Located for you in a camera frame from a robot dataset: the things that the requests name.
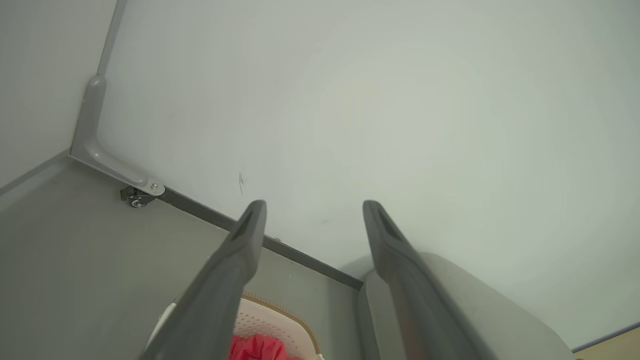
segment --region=white wall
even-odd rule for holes
[[[115,4],[0,2],[0,188],[71,146]]]
[[[570,347],[640,321],[637,1],[127,6],[100,135],[166,185],[355,276],[376,199]]]

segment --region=gray floor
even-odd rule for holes
[[[135,359],[227,232],[126,206],[84,165],[56,172],[0,206],[0,359]],[[362,358],[354,289],[263,249],[245,290],[300,315],[327,360]]]

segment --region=wall baseboard trim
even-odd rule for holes
[[[593,345],[597,345],[599,343],[603,343],[603,342],[605,342],[607,340],[615,338],[618,335],[622,335],[625,332],[629,332],[629,331],[637,329],[639,327],[640,327],[640,322],[637,322],[635,324],[632,324],[632,325],[629,325],[627,327],[624,327],[624,328],[622,328],[622,329],[620,329],[620,330],[618,330],[616,332],[612,332],[611,334],[609,334],[607,336],[603,336],[603,337],[601,337],[599,339],[593,340],[593,341],[591,341],[589,343],[586,343],[586,344],[584,344],[582,346],[579,346],[579,347],[573,349],[572,351],[573,351],[573,353],[576,353],[578,351],[582,351],[582,350],[584,350],[584,349],[586,349],[588,347],[592,347]]]
[[[233,226],[236,224],[236,221],[234,219],[218,213],[217,211],[210,209],[182,194],[179,194],[170,188],[166,188],[164,194],[160,195],[158,199],[227,231],[230,231],[231,228],[233,228]],[[315,270],[316,272],[323,274],[324,276],[330,277],[331,279],[341,282],[346,286],[350,286],[355,290],[360,291],[360,288],[362,287],[362,281],[348,274],[345,274],[344,272],[341,272],[340,270],[337,270],[336,268],[333,268],[317,259],[314,259],[309,255],[306,255],[290,246],[287,246],[274,238],[265,236],[262,246],[265,249],[269,249],[276,254],[290,259],[291,261],[295,261],[300,265],[306,266],[311,270]]]

